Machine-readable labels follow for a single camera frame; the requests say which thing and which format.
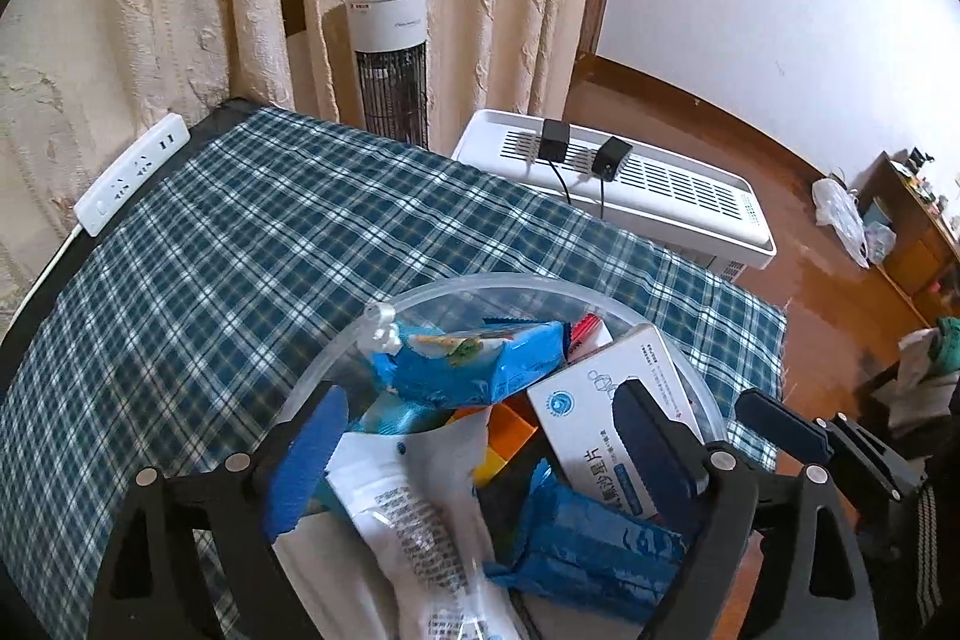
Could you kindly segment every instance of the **blue circular logo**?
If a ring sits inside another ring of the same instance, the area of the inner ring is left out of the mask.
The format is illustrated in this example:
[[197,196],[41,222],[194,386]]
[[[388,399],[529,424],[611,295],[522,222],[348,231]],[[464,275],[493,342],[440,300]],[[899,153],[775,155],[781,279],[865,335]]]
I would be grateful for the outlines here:
[[570,410],[573,410],[573,397],[566,391],[554,391],[546,398],[546,408],[551,415],[557,417],[570,415]]

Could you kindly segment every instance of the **curtain fold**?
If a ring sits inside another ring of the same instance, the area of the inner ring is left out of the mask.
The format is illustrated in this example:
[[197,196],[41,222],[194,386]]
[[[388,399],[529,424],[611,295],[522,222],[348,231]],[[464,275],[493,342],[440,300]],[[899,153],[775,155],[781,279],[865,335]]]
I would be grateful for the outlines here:
[[[584,0],[429,0],[430,146],[472,112],[560,116]],[[304,0],[319,115],[360,124],[343,0]],[[0,332],[72,207],[167,112],[293,107],[280,0],[11,0],[0,18]]]

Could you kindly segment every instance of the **green checkered cloth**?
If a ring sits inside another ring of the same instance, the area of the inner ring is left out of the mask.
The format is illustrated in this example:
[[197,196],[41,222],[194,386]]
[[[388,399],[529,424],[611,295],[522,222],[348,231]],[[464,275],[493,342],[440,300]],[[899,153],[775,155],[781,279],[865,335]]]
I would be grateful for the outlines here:
[[[744,290],[472,167],[264,109],[93,251],[0,408],[0,555],[51,637],[85,636],[138,469],[209,470],[253,448],[369,301],[486,271],[560,277],[644,314],[728,419],[743,389],[781,396],[784,315]],[[731,422],[728,438],[773,467],[755,434]]]

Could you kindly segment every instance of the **brown floor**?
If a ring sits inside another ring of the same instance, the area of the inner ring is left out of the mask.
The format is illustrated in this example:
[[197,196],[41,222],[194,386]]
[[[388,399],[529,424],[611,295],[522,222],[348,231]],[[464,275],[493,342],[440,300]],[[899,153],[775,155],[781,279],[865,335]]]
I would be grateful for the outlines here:
[[[803,416],[856,411],[851,391],[894,362],[899,339],[923,325],[879,272],[856,266],[832,228],[815,225],[814,172],[799,162],[789,166],[782,148],[771,150],[770,140],[745,124],[651,77],[622,71],[575,79],[565,119],[683,153],[750,182],[773,231],[776,258],[762,271],[748,269],[737,283],[786,312],[784,400]],[[796,470],[781,454],[779,471]],[[760,560],[754,540],[715,640],[736,638]]]

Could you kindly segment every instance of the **white slatted appliance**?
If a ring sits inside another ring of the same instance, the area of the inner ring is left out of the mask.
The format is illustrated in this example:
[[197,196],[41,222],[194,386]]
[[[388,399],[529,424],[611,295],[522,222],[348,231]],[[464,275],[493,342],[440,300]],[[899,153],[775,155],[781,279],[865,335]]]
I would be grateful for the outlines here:
[[[542,119],[482,109],[474,113],[453,159],[563,199],[557,175],[536,160]],[[600,212],[593,155],[608,134],[570,126],[557,169],[574,206]],[[742,177],[635,140],[613,182],[604,186],[604,218],[670,248],[726,280],[747,266],[765,268],[776,244],[754,190]]]

